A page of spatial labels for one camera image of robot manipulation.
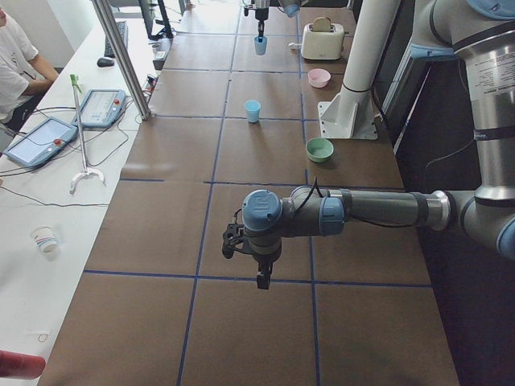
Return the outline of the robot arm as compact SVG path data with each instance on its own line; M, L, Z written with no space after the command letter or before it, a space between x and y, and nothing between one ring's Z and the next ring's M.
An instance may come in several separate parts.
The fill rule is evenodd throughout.
M481 184L430 194L295 188L281 199L248 194L223 235L222 253L250 255L266 289L282 239L339 234L349 220L392 227L453 229L514 256L514 4L511 1L418 1L411 55L466 64Z
M300 1L287 1L278 0L278 5L282 8L282 11L289 17L294 17L299 11L301 2ZM254 11L255 19L257 20L257 41L259 43L264 42L264 31L265 21L269 18L269 0L256 0L251 2L252 9Z

